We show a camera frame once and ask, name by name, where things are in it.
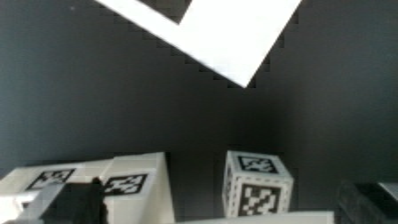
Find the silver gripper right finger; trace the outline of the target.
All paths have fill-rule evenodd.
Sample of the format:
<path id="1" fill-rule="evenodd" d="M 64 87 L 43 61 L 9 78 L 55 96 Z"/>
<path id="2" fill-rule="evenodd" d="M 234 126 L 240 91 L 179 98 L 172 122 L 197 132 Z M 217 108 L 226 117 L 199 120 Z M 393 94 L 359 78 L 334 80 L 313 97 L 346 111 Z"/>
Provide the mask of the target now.
<path id="1" fill-rule="evenodd" d="M 338 224 L 398 224 L 398 183 L 341 183 Z"/>

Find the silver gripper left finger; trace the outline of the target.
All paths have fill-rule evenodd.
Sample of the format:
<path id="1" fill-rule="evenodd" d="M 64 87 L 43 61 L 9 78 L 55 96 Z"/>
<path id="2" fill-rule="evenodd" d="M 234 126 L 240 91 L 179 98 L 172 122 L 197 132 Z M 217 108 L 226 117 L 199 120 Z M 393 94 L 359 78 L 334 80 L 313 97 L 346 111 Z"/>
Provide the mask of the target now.
<path id="1" fill-rule="evenodd" d="M 85 183 L 50 184 L 16 218 L 16 223 L 108 224 L 103 199 L 98 178 Z"/>

